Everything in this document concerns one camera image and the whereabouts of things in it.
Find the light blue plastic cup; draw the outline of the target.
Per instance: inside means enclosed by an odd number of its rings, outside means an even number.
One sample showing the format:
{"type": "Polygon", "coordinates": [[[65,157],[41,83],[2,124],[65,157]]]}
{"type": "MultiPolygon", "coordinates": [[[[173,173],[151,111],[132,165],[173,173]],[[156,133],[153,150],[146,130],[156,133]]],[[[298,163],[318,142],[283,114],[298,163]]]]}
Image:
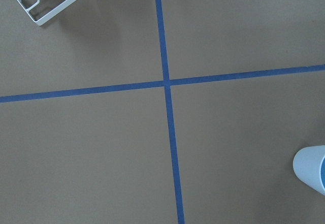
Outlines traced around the light blue plastic cup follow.
{"type": "Polygon", "coordinates": [[[292,167],[298,179],[324,195],[324,145],[300,149],[292,167]]]}

